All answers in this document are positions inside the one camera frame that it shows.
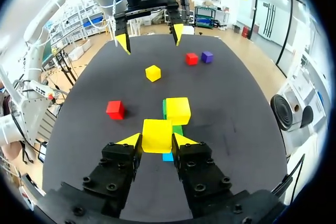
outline black table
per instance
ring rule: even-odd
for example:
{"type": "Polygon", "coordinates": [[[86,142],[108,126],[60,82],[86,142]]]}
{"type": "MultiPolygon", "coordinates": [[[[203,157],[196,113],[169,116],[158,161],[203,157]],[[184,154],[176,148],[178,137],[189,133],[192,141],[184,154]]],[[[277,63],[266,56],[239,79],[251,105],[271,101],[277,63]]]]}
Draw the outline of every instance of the black table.
{"type": "MultiPolygon", "coordinates": [[[[171,35],[131,38],[132,55],[109,42],[92,59],[68,95],[56,121],[43,169],[43,189],[65,181],[79,189],[98,165],[101,150],[142,131],[144,119],[162,119],[162,100],[188,97],[192,117],[184,135],[204,141],[232,192],[272,190],[286,174],[283,141],[269,104],[238,57],[215,37],[171,35]],[[185,54],[211,51],[214,61],[197,66],[185,54]],[[151,83],[145,68],[157,65],[162,78],[151,83]],[[128,116],[113,121],[108,101],[122,100],[128,116]]],[[[121,218],[172,221],[191,218],[182,183],[172,163],[145,153],[121,218]]]]}

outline purple cube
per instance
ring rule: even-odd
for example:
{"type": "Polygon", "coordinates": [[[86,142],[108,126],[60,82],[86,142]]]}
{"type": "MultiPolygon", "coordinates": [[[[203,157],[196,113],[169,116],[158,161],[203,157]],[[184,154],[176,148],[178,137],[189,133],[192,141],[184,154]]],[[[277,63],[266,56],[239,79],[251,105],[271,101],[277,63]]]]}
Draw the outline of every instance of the purple cube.
{"type": "Polygon", "coordinates": [[[211,52],[205,51],[202,53],[201,59],[205,63],[210,63],[214,59],[214,55],[211,52]]]}

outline glass door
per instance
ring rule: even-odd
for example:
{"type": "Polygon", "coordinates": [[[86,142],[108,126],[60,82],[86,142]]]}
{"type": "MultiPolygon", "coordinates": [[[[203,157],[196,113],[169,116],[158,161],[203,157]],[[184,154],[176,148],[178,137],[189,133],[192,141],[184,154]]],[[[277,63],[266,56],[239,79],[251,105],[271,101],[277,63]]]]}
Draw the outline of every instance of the glass door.
{"type": "Polygon", "coordinates": [[[236,25],[242,28],[247,26],[249,29],[252,27],[254,8],[256,0],[239,0],[239,10],[236,25]]]}
{"type": "Polygon", "coordinates": [[[286,76],[300,61],[304,51],[309,50],[311,36],[313,38],[310,26],[308,10],[302,3],[293,0],[292,20],[287,43],[278,63],[279,68],[286,76]]]}
{"type": "Polygon", "coordinates": [[[257,0],[255,23],[251,40],[274,63],[285,43],[291,0],[257,0]]]}

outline blue cube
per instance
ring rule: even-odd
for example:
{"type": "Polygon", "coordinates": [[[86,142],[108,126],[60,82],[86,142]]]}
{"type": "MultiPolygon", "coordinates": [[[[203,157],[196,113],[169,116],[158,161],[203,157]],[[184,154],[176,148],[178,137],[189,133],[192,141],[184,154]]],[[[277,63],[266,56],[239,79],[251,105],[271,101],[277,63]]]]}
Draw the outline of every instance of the blue cube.
{"type": "Polygon", "coordinates": [[[162,154],[162,160],[163,162],[173,162],[174,158],[173,158],[173,153],[163,153],[162,154]]]}
{"type": "Polygon", "coordinates": [[[210,63],[214,59],[214,55],[209,51],[205,51],[205,52],[202,53],[201,59],[205,63],[210,63]]]}

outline bolt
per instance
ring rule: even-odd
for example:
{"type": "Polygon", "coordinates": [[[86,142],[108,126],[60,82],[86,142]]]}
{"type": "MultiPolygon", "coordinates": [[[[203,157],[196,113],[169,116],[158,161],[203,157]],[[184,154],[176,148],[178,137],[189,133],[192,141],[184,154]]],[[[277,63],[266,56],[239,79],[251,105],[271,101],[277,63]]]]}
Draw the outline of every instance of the bolt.
{"type": "Polygon", "coordinates": [[[240,214],[242,212],[243,212],[243,208],[241,207],[241,205],[240,204],[236,204],[235,205],[235,210],[233,211],[233,213],[240,214]]]}
{"type": "Polygon", "coordinates": [[[123,169],[123,168],[125,168],[125,164],[124,164],[123,162],[119,162],[119,163],[118,163],[118,167],[119,167],[120,169],[123,169]]]}
{"type": "Polygon", "coordinates": [[[103,165],[103,164],[106,164],[107,163],[107,159],[106,158],[101,158],[100,160],[99,160],[99,164],[100,165],[103,165]]]}
{"type": "Polygon", "coordinates": [[[199,192],[199,193],[201,193],[201,192],[205,191],[205,188],[206,188],[205,185],[198,184],[198,185],[195,186],[194,190],[197,191],[197,192],[199,192]]]}
{"type": "Polygon", "coordinates": [[[110,183],[106,186],[106,189],[108,191],[116,191],[118,189],[118,187],[116,186],[116,184],[110,183]]]}
{"type": "Polygon", "coordinates": [[[206,160],[206,163],[207,163],[207,164],[213,164],[213,163],[214,163],[214,160],[213,160],[212,158],[208,158],[208,159],[206,160]]]}
{"type": "Polygon", "coordinates": [[[246,217],[243,219],[242,224],[251,224],[252,223],[252,218],[246,217]]]}
{"type": "Polygon", "coordinates": [[[189,161],[189,162],[187,162],[187,166],[188,166],[188,167],[194,167],[195,165],[196,165],[196,163],[193,162],[193,161],[189,161]]]}
{"type": "Polygon", "coordinates": [[[90,183],[91,182],[91,178],[90,177],[84,177],[83,178],[83,183],[84,184],[88,184],[88,183],[90,183]]]}
{"type": "Polygon", "coordinates": [[[82,207],[75,206],[72,208],[72,213],[75,216],[83,216],[85,214],[85,210],[82,207]]]}
{"type": "Polygon", "coordinates": [[[220,181],[222,184],[227,185],[230,183],[230,178],[229,177],[224,177],[220,181]]]}

